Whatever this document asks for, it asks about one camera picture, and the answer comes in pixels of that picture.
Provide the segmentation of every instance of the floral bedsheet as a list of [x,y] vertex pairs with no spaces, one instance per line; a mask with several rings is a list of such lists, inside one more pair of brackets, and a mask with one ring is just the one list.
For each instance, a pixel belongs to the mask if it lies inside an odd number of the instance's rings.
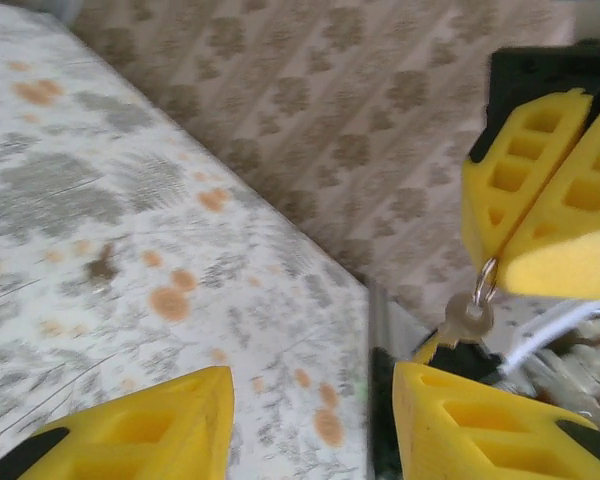
[[230,365],[227,478],[366,469],[366,291],[47,16],[0,6],[0,456]]

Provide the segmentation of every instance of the patterned wallpaper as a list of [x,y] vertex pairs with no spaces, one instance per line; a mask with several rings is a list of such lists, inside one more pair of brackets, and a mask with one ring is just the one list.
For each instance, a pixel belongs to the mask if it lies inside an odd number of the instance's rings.
[[424,320],[473,282],[460,162],[488,54],[549,0],[85,0],[74,32],[329,254]]

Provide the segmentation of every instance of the metal ring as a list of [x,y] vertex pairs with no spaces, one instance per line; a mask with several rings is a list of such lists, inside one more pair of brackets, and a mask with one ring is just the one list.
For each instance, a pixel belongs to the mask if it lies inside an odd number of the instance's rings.
[[476,288],[473,292],[473,303],[482,307],[485,303],[489,303],[496,293],[496,272],[498,270],[498,260],[490,258],[482,267]]

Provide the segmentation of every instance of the gray floral pattern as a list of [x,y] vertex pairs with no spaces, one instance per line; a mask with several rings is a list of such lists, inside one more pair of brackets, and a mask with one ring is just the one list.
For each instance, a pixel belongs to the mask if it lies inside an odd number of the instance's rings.
[[[229,20],[210,40],[227,58]],[[80,68],[57,60],[71,51]],[[104,283],[86,268],[103,251]],[[60,26],[0,6],[0,457],[51,420],[225,364],[227,478],[362,478],[366,308],[346,270]]]

